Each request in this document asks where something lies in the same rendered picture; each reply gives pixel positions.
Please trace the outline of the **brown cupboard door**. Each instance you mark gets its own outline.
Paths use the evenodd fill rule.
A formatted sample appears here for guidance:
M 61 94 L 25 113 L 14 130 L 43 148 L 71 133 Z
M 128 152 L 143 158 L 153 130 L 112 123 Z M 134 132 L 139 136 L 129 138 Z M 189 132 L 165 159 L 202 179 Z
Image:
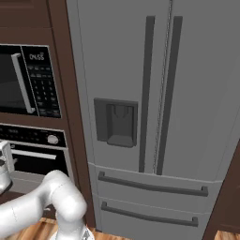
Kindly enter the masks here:
M 50 27 L 48 0 L 0 0 L 1 27 Z

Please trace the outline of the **grey fridge drawer front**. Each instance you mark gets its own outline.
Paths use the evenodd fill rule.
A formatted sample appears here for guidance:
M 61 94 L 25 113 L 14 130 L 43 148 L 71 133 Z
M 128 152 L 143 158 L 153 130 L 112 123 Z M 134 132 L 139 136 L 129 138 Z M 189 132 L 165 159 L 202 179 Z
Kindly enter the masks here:
M 100 167 L 93 163 L 89 163 L 88 168 L 90 173 L 92 191 L 99 197 L 192 213 L 210 213 L 215 204 L 218 192 L 222 184 L 221 181 L 197 181 L 192 179 L 182 179 L 149 173 L 117 170 L 113 168 Z M 102 182 L 98 180 L 99 172 L 105 172 L 106 176 L 153 186 L 190 189 L 201 189 L 202 187 L 208 187 L 208 196 L 201 197 L 167 192 L 157 192 Z
M 196 214 L 166 208 L 147 206 L 132 202 L 123 202 L 93 195 L 97 229 L 113 235 L 123 236 L 132 240 L 202 240 L 210 217 L 209 214 Z M 137 214 L 159 217 L 192 220 L 197 217 L 198 227 L 173 225 L 152 222 L 134 217 L 122 216 L 101 210 L 106 202 L 110 207 L 127 210 Z

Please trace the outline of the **grey fridge door with dispenser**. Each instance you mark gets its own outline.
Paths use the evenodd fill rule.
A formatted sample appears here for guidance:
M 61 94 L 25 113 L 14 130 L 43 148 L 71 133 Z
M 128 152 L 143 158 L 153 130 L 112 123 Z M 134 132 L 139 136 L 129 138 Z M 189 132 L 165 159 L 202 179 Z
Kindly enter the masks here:
M 155 16 L 144 173 L 153 171 L 170 0 L 67 0 L 89 162 L 139 173 L 147 16 Z

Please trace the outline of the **black microwave door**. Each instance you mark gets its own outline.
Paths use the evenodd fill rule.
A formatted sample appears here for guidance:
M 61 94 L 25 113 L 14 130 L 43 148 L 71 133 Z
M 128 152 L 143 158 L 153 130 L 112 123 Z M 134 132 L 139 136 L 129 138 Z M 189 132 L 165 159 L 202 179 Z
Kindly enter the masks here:
M 35 108 L 33 113 L 28 113 L 25 109 L 21 88 L 11 59 L 11 55 L 14 53 L 21 55 L 19 63 L 31 107 Z M 38 114 L 26 64 L 24 63 L 23 51 L 20 46 L 0 45 L 0 112 Z

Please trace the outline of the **brown wooden side panel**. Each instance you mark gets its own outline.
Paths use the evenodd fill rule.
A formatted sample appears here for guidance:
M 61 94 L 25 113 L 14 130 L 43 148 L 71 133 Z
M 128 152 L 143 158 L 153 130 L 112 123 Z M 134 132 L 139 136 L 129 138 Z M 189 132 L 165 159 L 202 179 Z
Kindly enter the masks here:
M 217 231 L 240 233 L 240 141 L 202 240 L 214 240 Z

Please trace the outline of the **oven door with dark window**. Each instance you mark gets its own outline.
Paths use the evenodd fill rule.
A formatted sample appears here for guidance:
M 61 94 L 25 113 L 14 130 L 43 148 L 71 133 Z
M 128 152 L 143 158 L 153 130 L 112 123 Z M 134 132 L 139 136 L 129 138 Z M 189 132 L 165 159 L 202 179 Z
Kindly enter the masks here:
M 11 150 L 56 155 L 56 159 L 46 159 L 12 154 L 13 158 L 16 159 L 16 163 L 14 164 L 15 171 L 10 174 L 13 181 L 13 187 L 10 189 L 11 191 L 26 194 L 37 188 L 41 184 L 44 176 L 54 170 L 61 171 L 71 180 L 74 180 L 67 149 L 12 143 Z

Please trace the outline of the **plain grey fridge door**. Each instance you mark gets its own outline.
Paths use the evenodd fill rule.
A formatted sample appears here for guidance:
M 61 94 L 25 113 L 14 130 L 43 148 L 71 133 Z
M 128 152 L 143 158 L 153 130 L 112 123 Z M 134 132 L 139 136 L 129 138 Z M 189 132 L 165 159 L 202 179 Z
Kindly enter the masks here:
M 212 181 L 240 108 L 240 0 L 172 0 L 182 30 L 164 176 Z

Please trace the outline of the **black and silver oven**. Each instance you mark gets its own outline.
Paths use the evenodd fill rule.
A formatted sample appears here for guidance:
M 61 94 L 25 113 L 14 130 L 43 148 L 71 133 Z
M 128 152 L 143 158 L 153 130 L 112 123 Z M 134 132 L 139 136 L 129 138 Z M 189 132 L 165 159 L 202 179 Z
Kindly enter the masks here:
M 55 135 L 59 140 L 58 144 L 48 143 L 49 135 Z M 65 132 L 59 129 L 0 124 L 0 141 L 8 141 L 10 148 L 13 143 L 68 150 Z

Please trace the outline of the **black microwave oven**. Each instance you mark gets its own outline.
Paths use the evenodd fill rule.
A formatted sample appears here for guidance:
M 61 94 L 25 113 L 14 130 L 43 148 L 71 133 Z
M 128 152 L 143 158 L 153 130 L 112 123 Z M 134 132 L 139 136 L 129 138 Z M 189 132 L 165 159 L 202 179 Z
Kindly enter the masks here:
M 37 115 L 43 117 L 61 117 L 54 81 L 53 65 L 48 45 L 0 44 L 22 48 L 24 63 L 32 86 L 37 106 Z

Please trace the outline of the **brown wooden appliance cabinet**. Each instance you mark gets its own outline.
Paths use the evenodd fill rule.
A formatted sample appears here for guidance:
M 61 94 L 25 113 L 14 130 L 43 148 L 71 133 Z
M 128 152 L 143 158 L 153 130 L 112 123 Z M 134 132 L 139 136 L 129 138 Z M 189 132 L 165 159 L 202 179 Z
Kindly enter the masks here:
M 0 112 L 0 124 L 50 128 L 65 132 L 74 182 L 89 205 L 84 216 L 88 226 L 96 224 L 83 136 L 68 21 L 67 0 L 48 0 L 50 27 L 1 27 L 0 44 L 48 45 L 61 117 L 43 117 Z

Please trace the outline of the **grey fridge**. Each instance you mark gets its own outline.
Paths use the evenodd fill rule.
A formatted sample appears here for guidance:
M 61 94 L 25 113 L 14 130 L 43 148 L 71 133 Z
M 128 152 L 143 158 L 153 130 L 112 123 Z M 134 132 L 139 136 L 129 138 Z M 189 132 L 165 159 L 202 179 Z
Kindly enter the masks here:
M 203 240 L 240 124 L 240 0 L 67 0 L 96 227 Z

